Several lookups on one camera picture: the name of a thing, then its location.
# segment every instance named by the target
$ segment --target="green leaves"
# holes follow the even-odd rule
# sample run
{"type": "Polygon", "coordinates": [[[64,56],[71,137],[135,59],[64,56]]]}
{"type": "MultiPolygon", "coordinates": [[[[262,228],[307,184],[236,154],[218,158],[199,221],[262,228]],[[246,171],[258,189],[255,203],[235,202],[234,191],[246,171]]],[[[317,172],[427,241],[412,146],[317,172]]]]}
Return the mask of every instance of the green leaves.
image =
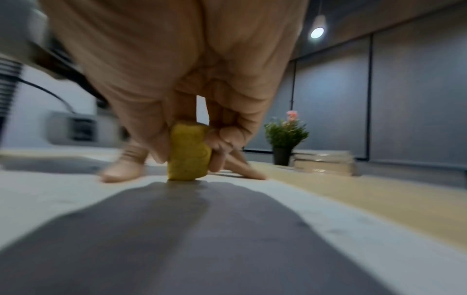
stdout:
{"type": "Polygon", "coordinates": [[[299,119],[289,121],[273,119],[264,125],[266,139],[273,147],[294,148],[308,137],[305,126],[299,119]]]}

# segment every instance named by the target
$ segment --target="yellow sponge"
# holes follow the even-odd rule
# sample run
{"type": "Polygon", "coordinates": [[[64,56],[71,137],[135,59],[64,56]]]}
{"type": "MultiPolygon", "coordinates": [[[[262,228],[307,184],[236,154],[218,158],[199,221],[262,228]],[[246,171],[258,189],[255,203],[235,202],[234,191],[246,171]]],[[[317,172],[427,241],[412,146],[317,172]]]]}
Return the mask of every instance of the yellow sponge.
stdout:
{"type": "Polygon", "coordinates": [[[195,180],[208,173],[212,149],[203,140],[209,127],[200,123],[177,123],[170,133],[169,180],[195,180]]]}

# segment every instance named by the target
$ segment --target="wooden floor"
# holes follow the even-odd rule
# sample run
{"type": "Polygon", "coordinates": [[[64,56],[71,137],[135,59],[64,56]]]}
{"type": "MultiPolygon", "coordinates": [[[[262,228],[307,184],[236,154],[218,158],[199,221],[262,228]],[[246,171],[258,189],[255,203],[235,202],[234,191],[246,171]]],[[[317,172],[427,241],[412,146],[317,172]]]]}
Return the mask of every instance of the wooden floor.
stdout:
{"type": "Polygon", "coordinates": [[[253,166],[290,184],[441,239],[467,251],[467,190],[387,178],[306,174],[253,166]]]}

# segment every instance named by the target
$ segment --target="floor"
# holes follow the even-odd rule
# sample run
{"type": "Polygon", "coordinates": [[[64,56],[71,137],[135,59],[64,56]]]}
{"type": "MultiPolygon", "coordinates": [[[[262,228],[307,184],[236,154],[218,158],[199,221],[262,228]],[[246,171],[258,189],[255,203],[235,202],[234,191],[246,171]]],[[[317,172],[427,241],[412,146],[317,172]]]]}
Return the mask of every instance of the floor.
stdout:
{"type": "Polygon", "coordinates": [[[99,183],[115,156],[4,153],[0,294],[466,293],[465,190],[266,163],[99,183]]]}

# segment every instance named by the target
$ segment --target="potted plant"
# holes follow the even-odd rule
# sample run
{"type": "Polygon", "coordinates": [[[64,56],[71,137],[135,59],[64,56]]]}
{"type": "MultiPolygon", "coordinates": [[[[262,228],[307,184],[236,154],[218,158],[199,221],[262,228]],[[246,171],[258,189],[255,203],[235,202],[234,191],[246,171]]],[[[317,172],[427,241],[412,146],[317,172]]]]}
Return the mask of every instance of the potted plant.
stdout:
{"type": "Polygon", "coordinates": [[[288,166],[293,148],[308,137],[305,124],[298,119],[296,111],[288,111],[287,121],[273,119],[264,127],[266,139],[272,145],[274,164],[288,166]]]}

